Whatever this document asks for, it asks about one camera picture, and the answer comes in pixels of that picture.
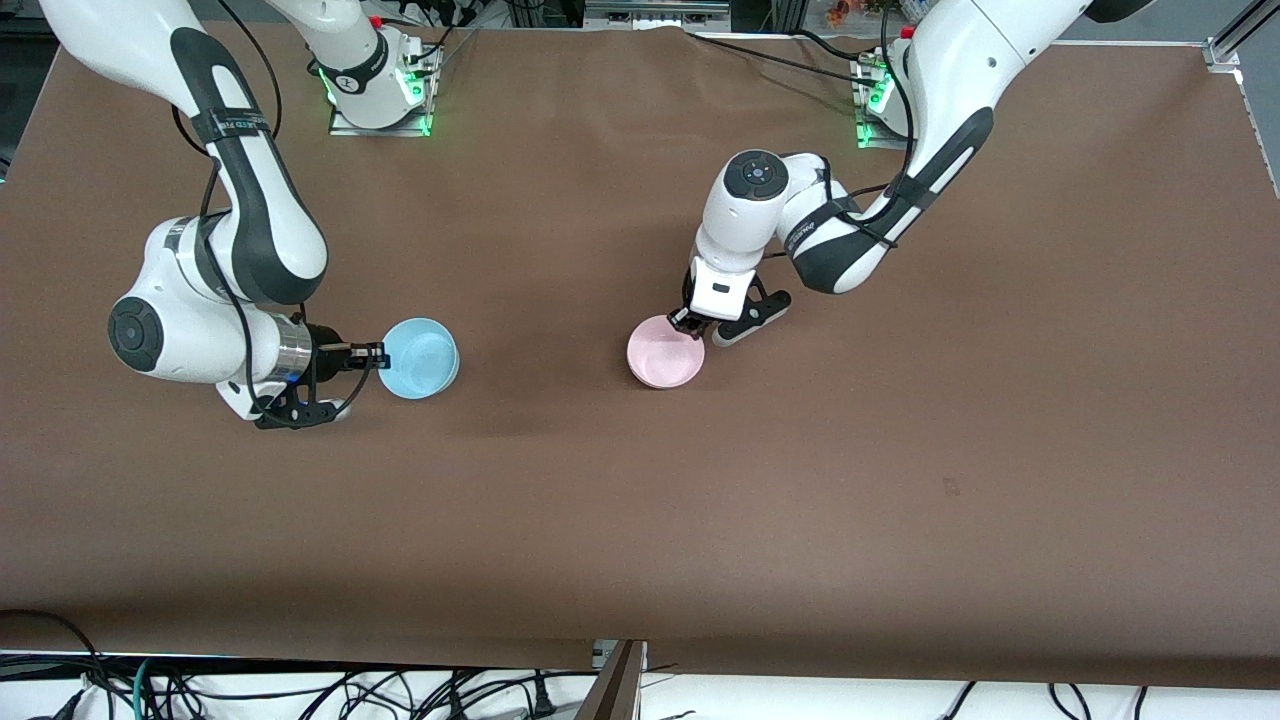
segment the power cord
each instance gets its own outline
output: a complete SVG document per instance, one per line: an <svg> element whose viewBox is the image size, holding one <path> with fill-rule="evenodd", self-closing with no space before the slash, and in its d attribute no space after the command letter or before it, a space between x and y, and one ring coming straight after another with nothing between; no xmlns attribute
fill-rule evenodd
<svg viewBox="0 0 1280 720"><path fill-rule="evenodd" d="M1147 701L1147 685L1138 688L1138 700L1133 702L1133 720L1142 720L1142 703Z"/></svg>
<svg viewBox="0 0 1280 720"><path fill-rule="evenodd" d="M1089 712L1089 703L1084 702L1084 693L1080 692L1080 688L1076 687L1075 683L1068 683L1066 687L1071 688L1071 692L1075 693L1075 700L1080 701L1080 710L1084 711L1083 720L1093 720L1093 714ZM1071 711L1062 705L1062 701L1057 698L1057 683L1048 684L1048 697L1050 700L1053 701L1053 705L1057 707L1059 712L1066 715L1070 720L1082 720L1076 715L1071 714Z"/></svg>
<svg viewBox="0 0 1280 720"><path fill-rule="evenodd" d="M115 701L111 698L113 693L110 691L111 675L108 674L106 666L102 664L102 657L101 655L99 655L97 648L93 647L93 643L90 642L88 635L86 635L74 623L72 623L67 618L63 618L61 615L58 615L56 612L13 607L8 610L0 610L0 620L5 618L33 618L37 620L46 620L49 623L55 623L58 625L61 625L67 630L70 630L70 633L76 635L76 639L79 641L82 646L84 646L84 650L88 652L92 669L96 671L96 674L90 675L90 682L92 682L95 685L106 688L108 691L106 716L110 720L115 720Z"/></svg>
<svg viewBox="0 0 1280 720"><path fill-rule="evenodd" d="M969 693L973 692L973 688L977 684L978 684L977 680L970 680L965 683L964 688L960 691L960 694L956 696L956 701L951 703L951 710L946 715L943 715L941 720L956 720L956 715L960 715L960 708L964 707L964 701L969 698Z"/></svg>
<svg viewBox="0 0 1280 720"><path fill-rule="evenodd" d="M911 113L911 101L906 97L906 91L902 88L902 83L897 78L897 70L893 69L893 63L888 59L888 12L881 12L881 51L884 53L884 69L888 72L890 79L893 81L893 87L897 88L897 96L902 100L902 111L906 114L906 147L902 151L902 169L893 178L888 196L893 197L897 195L897 187L901 184L902 178L906 177L906 170L911 167L911 156L915 154L915 119ZM876 220L883 218L892 202L886 202L881 208L876 217L863 220L864 223L874 223Z"/></svg>
<svg viewBox="0 0 1280 720"><path fill-rule="evenodd" d="M842 81L846 81L846 82L852 82L855 85L863 85L863 86L867 86L867 87L872 87L872 86L876 85L876 81L873 81L870 78L858 78L858 77L854 77L854 76L846 74L846 73L837 73L837 72L823 69L823 68L815 68L813 65L806 65L804 63L796 63L795 60L788 60L786 58L778 58L777 55L769 55L769 54L765 54L765 53L760 53L758 50L751 50L749 47L741 47L739 45L732 45L732 44L728 44L728 42L723 42L721 40L716 40L714 37L703 37L700 35L691 35L690 37L692 37L694 40L696 40L699 42L705 42L708 45L714 45L717 47L723 47L726 50L732 50L735 53L741 53L744 55L751 55L753 58L760 58L762 60L769 60L771 63L778 63L781 65L788 65L788 67L792 67L792 68L799 68L801 70L808 70L810 73L817 73L819 76L833 77L836 79L842 79Z"/></svg>

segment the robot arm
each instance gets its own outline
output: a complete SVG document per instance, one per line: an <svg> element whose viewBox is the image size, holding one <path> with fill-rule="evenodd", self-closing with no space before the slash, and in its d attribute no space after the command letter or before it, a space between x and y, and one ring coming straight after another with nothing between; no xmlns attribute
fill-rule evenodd
<svg viewBox="0 0 1280 720"><path fill-rule="evenodd" d="M352 124L379 129L404 119L426 100L430 49L412 35L365 15L358 0L266 0L302 35L338 111Z"/></svg>
<svg viewBox="0 0 1280 720"><path fill-rule="evenodd" d="M909 94L918 133L911 161L890 191L852 214L856 225L837 215L805 232L804 219L826 197L806 197L818 205L783 213L778 234L805 287L842 293L865 281L986 142L996 102L1014 77L1083 10L1078 0L946 0L911 40L895 44L888 61Z"/></svg>
<svg viewBox="0 0 1280 720"><path fill-rule="evenodd" d="M1100 0L1094 5L1110 22L1149 1ZM900 90L909 97L916 135L910 163L900 177L861 211L817 155L783 159L749 151L756 163L772 168L771 177L787 178L786 188L767 201L728 191L731 179L739 182L741 168L731 161L708 199L686 277L686 305L671 315L672 323L700 334L718 320L713 338L718 345L745 334L723 337L726 323L735 336L742 323L758 320L753 313L769 310L758 306L745 288L753 282L759 284L755 264L774 233L805 287L842 293L861 284L986 142L996 102L1014 77L1088 6L1080 0L937 3L911 40L899 40L886 49L887 61L901 81ZM767 233L755 225L750 232L739 227L769 220L773 224Z"/></svg>
<svg viewBox="0 0 1280 720"><path fill-rule="evenodd" d="M312 340L338 338L253 304L311 297L328 250L234 59L182 0L46 0L44 10L63 46L90 69L191 118L232 202L227 211L168 220L151 232L138 279L111 309L113 350L142 374L216 384L237 414L260 427L289 423L264 423L262 410L305 373L310 382L333 377L332 357ZM302 414L333 410L314 405Z"/></svg>

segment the black cable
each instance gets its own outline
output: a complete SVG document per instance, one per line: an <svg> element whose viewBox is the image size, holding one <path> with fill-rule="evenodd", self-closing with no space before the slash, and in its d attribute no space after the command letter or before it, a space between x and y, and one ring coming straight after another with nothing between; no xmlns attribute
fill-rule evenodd
<svg viewBox="0 0 1280 720"><path fill-rule="evenodd" d="M960 691L960 694L956 696L956 701L951 703L951 710L946 715L942 716L942 720L955 720L956 719L956 715L960 714L960 708L964 707L964 701L969 698L969 693L973 692L973 688L977 684L978 684L977 680L970 680L970 682L965 683L964 688Z"/></svg>
<svg viewBox="0 0 1280 720"><path fill-rule="evenodd" d="M90 642L88 635L86 635L83 630L81 630L79 626L76 625L76 623L72 623L70 620L63 618L61 615L58 615L56 612L46 612L44 610L27 610L20 607L0 610L0 619L3 618L37 618L41 620L49 620L50 623L56 623L63 628L70 630L72 634L76 635L76 639L79 641L82 646L84 646L86 651L88 651L90 660L93 662L93 666L97 670L99 679L102 682L102 684L110 685L111 676L108 675L106 667L102 665L102 659L99 655L97 648L93 647L93 643ZM111 698L110 689L108 691L106 696L106 715L110 720L115 720L115 700Z"/></svg>
<svg viewBox="0 0 1280 720"><path fill-rule="evenodd" d="M1138 700L1133 703L1133 720L1142 720L1142 703L1147 701L1147 685L1138 688Z"/></svg>
<svg viewBox="0 0 1280 720"><path fill-rule="evenodd" d="M178 110L178 106L169 105L169 109L173 110L173 127L178 128L178 132L182 133L182 138L187 141L187 145L189 145L196 152L200 152L201 155L209 155L209 152L205 152L205 149L201 147L191 137L191 135L187 133L187 127L182 124L182 113Z"/></svg>
<svg viewBox="0 0 1280 720"><path fill-rule="evenodd" d="M444 46L444 41L449 38L449 33L453 32L454 27L457 27L457 26L449 26L449 27L444 28L444 35L440 36L440 40L436 40L435 42L433 42L431 46L428 47L426 51L422 53L421 55L413 55L413 56L411 56L408 59L408 61L410 63L416 63L416 61L419 61L419 60L421 60L424 58L430 56L433 53L439 51L440 47Z"/></svg>
<svg viewBox="0 0 1280 720"><path fill-rule="evenodd" d="M833 77L836 79L842 79L842 81L846 81L846 82L852 82L855 85L864 85L864 86L868 86L868 87L872 87L872 86L876 85L876 81L873 81L870 78L856 78L856 77L850 76L850 74L837 73L837 72L827 70L827 69L823 69L823 68L815 68L813 65L805 65L804 63L796 63L795 60L787 60L786 58L778 58L777 55L767 55L767 54L759 53L756 50L751 50L751 49L748 49L748 47L740 47L737 45L731 45L728 42L722 42L719 40L716 40L714 37L703 37L700 35L690 35L690 37L692 37L694 40L698 40L700 42L705 42L708 45L714 45L717 47L723 47L726 50L732 50L735 53L742 53L744 55L751 55L753 58L760 58L762 60L769 60L772 63L780 63L782 65L790 65L792 68L799 68L801 70L809 70L810 73L818 73L820 76L827 76L827 77Z"/></svg>
<svg viewBox="0 0 1280 720"><path fill-rule="evenodd" d="M197 217L201 218L201 222L209 214L209 202L214 195L214 183L218 182L218 170L221 168L221 161L219 161L218 158L212 158L212 161L214 161L214 168L209 173L209 183L205 186L205 196L200 201L200 215ZM227 274L223 273L221 263L219 263L218 256L214 255L214 246L209 240L211 234L212 233L205 233L204 236L205 252L209 255L211 260L210 265L212 265L214 268L214 275L218 278L218 282L221 284L221 287L227 288L227 297L230 299L232 307L236 309L236 315L239 318L241 332L244 333L244 392L248 393L248 398L253 407L253 411L260 415L268 416L274 423L278 423L285 428L291 428L294 430L314 428L316 425L324 424L324 421L328 420L321 421L317 419L308 423L297 423L293 421L291 418L283 418L280 415L270 414L270 407L262 407L262 404L259 401L257 395L253 392L253 337L248 327L248 316L244 315L244 307L241 304L239 297L234 292L232 292L232 286L229 282L227 282ZM351 404L356 400L356 397L360 396L360 391L365 388L365 383L369 380L369 372L372 369L372 366L374 363L371 361L371 359L366 359L365 368L360 374L360 380L356 382L356 387L351 391L351 395L348 395L347 398L338 405L338 409L333 414L334 419L342 415L343 410L349 407ZM314 402L312 398L307 398L307 401Z"/></svg>
<svg viewBox="0 0 1280 720"><path fill-rule="evenodd" d="M906 170L911 167L911 155L915 154L915 120L911 117L911 101L906 97L906 91L902 88L902 83L897 79L897 72L893 70L893 63L888 58L888 12L881 12L881 51L884 54L884 70L888 73L891 81L893 81L893 87L897 88L897 96L902 100L902 111L906 114L906 147L902 151L902 169L897 173L891 183L891 190L888 196L892 197L897 195L897 187L901 184L902 178L906 177ZM881 208L876 217L863 220L864 223L874 223L876 220L883 218L893 202L886 202Z"/></svg>
<svg viewBox="0 0 1280 720"><path fill-rule="evenodd" d="M1076 687L1075 683L1068 683L1066 687L1071 688L1071 692L1075 693L1075 698L1080 701L1080 710L1084 711L1084 720L1093 720L1093 714L1089 712L1089 703L1084 702L1084 693L1080 692L1080 688ZM1057 683L1048 684L1048 697L1053 701L1059 712L1066 715L1070 720L1080 720L1080 717L1073 715L1071 711L1062 705L1062 701L1057 698Z"/></svg>
<svg viewBox="0 0 1280 720"><path fill-rule="evenodd" d="M590 676L590 675L596 675L596 673L581 673L581 671L575 671L575 670L561 670L561 671L556 671L556 673L543 673L541 674L541 676L544 679L549 679L549 678L570 678L570 676ZM480 691L483 691L484 688L490 687L490 685L497 685L497 687L494 687L493 689L490 689L486 693L483 693L483 694L479 694L477 697L474 697L474 700L471 700L471 702L465 702L461 708L458 708L456 712L451 712L443 720L458 720L467 711L467 708L475 706L480 701L483 701L483 700L485 700L485 698L488 698L490 696L498 694L500 692L506 692L506 691L508 691L508 689L511 689L513 687L517 687L517 685L521 687L521 688L524 688L525 683L529 683L532 679L534 679L534 675L530 675L527 678L516 678L516 679L512 679L512 680L494 680L492 683L485 683L483 685L477 685L477 687L472 688L463 697L476 696L476 693L479 693Z"/></svg>
<svg viewBox="0 0 1280 720"><path fill-rule="evenodd" d="M879 192L879 191L882 191L882 190L884 190L887 187L888 187L887 182L886 183L881 183L881 184L873 184L873 186L869 186L869 187L864 187L861 190L855 190L855 191L850 192L849 196L850 197L858 197L859 195L867 195L868 192Z"/></svg>
<svg viewBox="0 0 1280 720"><path fill-rule="evenodd" d="M261 58L262 64L266 65L266 74L271 78L271 92L275 95L275 127L271 128L271 138L274 140L280 135L280 123L284 122L284 101L280 99L280 81L275 79L275 68L271 67L271 60L268 59L266 51L262 50L261 45L259 45L257 38L253 37L253 33L250 32L244 22L239 19L236 10L232 10L232 6L227 4L227 0L218 0L218 4L221 5L223 10L225 10L227 14L232 17L232 20L239 26L241 32L243 32L244 37L253 44L253 50L257 50L257 56Z"/></svg>
<svg viewBox="0 0 1280 720"><path fill-rule="evenodd" d="M508 4L508 5L511 5L512 8L517 9L517 10L530 10L530 12L532 12L532 10L540 10L540 9L541 9L541 6L547 4L547 3L545 3L545 1L543 1L543 0L539 0L539 1L538 1L536 4L534 4L534 5L525 5L525 4L522 4L522 3L516 3L516 0L503 0L503 1L504 1L506 4Z"/></svg>
<svg viewBox="0 0 1280 720"><path fill-rule="evenodd" d="M355 697L355 698L352 698L349 694L347 696L347 702L343 703L342 712L338 714L338 720L347 720L351 716L352 711L355 711L356 707L358 707L362 702L365 702L366 700L369 700L370 697L374 697L376 694L378 688L380 688L380 687L385 685L387 683L390 683L396 678L399 678L399 676L403 676L403 675L404 675L404 670L399 670L398 673L390 673L389 675L387 675L381 680L378 680L376 683L374 683L371 687L367 687L367 688L364 687L364 685L360 685L360 684L355 684L353 687L360 688L361 694L357 696L357 697ZM376 701L369 701L369 702L371 702L374 705L379 705ZM390 710L392 710L392 714L396 714L394 708L390 708Z"/></svg>
<svg viewBox="0 0 1280 720"><path fill-rule="evenodd" d="M401 20L401 19L397 19L397 18L383 18L383 22L387 23L387 24L389 24L389 26L426 27L422 23L411 23L408 20Z"/></svg>
<svg viewBox="0 0 1280 720"><path fill-rule="evenodd" d="M809 32L809 31L806 31L804 28L794 29L794 31L788 32L787 35L794 35L794 36L797 36L797 37L808 37L809 40L817 42L818 47L822 47L827 53L831 53L832 55L835 55L835 56L837 56L837 58L840 58L842 60L858 61L858 54L856 53L845 53L844 50L840 50L838 47L831 45L826 40L818 37L817 35L814 35L814 33L812 33L812 32Z"/></svg>

